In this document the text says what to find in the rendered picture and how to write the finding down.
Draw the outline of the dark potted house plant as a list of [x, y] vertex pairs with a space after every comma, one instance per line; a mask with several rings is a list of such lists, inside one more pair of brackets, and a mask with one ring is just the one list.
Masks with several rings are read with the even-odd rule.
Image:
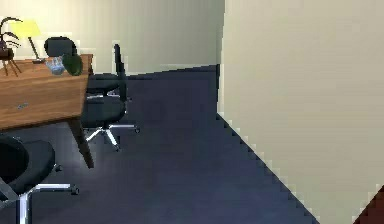
[[12, 48], [10, 48], [10, 45], [14, 45], [16, 48], [18, 48], [20, 44], [12, 40], [5, 40], [4, 37], [10, 36], [16, 40], [18, 40], [19, 37], [12, 31], [2, 31], [3, 25], [10, 21], [20, 22], [20, 19], [14, 17], [5, 17], [0, 21], [0, 61], [2, 62], [6, 76], [9, 75], [7, 66], [10, 66], [15, 76], [18, 76], [21, 70], [14, 61], [14, 51]]

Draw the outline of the brown wooden desk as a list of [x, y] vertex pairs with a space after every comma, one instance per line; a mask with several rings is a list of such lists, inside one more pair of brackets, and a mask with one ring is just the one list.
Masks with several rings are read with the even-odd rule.
[[[94, 167], [85, 140], [80, 117], [86, 99], [88, 77], [92, 72], [92, 54], [81, 54], [83, 70], [79, 76], [68, 72], [53, 75], [45, 64], [31, 59], [17, 60], [21, 73], [9, 75], [0, 68], [0, 132], [66, 122], [88, 168]], [[23, 109], [17, 106], [28, 103]]]

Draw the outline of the yellow shade desk lamp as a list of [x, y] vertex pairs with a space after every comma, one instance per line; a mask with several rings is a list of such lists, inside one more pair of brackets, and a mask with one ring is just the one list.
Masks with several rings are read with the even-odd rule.
[[32, 48], [32, 51], [35, 55], [35, 59], [32, 61], [33, 64], [43, 64], [45, 62], [44, 58], [41, 58], [36, 50], [36, 46], [33, 42], [33, 38], [40, 36], [41, 31], [38, 27], [35, 20], [23, 20], [23, 21], [14, 21], [10, 24], [11, 30], [19, 38], [27, 38], [29, 44]]

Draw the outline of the dark green round object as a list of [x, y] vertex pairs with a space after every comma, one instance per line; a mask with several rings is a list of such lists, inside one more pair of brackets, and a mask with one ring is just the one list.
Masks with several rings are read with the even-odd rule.
[[79, 76], [82, 73], [83, 63], [81, 57], [78, 54], [64, 54], [62, 57], [62, 63], [70, 75]]

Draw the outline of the black office chair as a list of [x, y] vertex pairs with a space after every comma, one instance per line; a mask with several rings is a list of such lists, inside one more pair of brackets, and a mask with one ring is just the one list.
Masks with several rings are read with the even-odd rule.
[[64, 54], [74, 55], [77, 53], [75, 43], [68, 37], [50, 37], [44, 42], [44, 49], [49, 57], [59, 57]]
[[79, 194], [75, 184], [50, 184], [44, 180], [60, 172], [55, 150], [46, 141], [22, 142], [0, 135], [0, 209], [15, 202], [16, 224], [32, 224], [32, 195], [38, 192]]
[[102, 73], [89, 76], [81, 124], [87, 131], [94, 130], [86, 138], [87, 142], [102, 133], [119, 151], [120, 145], [111, 129], [129, 128], [139, 133], [140, 128], [135, 124], [120, 123], [120, 120], [127, 114], [127, 103], [131, 101], [131, 98], [127, 96], [127, 75], [119, 44], [114, 45], [114, 62], [115, 74]]

